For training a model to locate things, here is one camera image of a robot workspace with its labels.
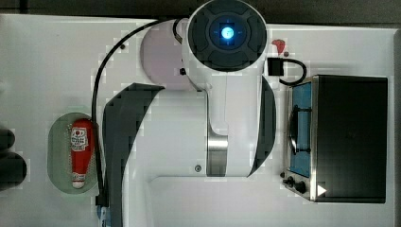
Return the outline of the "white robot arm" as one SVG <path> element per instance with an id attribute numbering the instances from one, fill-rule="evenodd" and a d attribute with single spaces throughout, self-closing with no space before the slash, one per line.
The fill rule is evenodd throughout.
<path id="1" fill-rule="evenodd" d="M 133 83 L 102 122 L 110 227 L 153 227 L 159 177 L 249 177 L 269 156 L 275 101 L 264 77 L 268 30 L 241 0 L 211 0 L 183 32 L 186 91 Z"/>

